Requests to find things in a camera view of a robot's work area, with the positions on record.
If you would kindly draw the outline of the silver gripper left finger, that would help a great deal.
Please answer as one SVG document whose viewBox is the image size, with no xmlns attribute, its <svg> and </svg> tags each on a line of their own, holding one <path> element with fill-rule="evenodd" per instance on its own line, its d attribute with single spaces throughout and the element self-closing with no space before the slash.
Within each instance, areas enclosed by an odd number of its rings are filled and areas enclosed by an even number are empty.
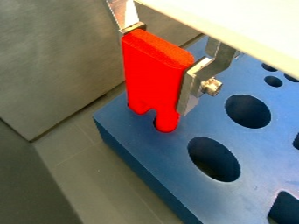
<svg viewBox="0 0 299 224">
<path fill-rule="evenodd" d="M 107 7 L 116 23 L 116 30 L 127 35 L 135 29 L 146 29 L 146 23 L 139 20 L 134 0 L 106 0 Z"/>
</svg>

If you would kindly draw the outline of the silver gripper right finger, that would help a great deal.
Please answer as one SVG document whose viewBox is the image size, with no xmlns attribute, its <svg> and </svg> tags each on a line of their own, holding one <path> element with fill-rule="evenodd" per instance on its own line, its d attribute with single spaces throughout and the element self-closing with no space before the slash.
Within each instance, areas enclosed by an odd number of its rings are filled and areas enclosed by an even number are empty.
<svg viewBox="0 0 299 224">
<path fill-rule="evenodd" d="M 236 49 L 215 38 L 208 38 L 204 52 L 208 56 L 198 60 L 186 70 L 182 78 L 176 103 L 176 110 L 182 116 L 186 116 L 194 109 L 204 94 L 215 96 L 220 92 L 222 82 L 215 76 L 230 68 Z"/>
</svg>

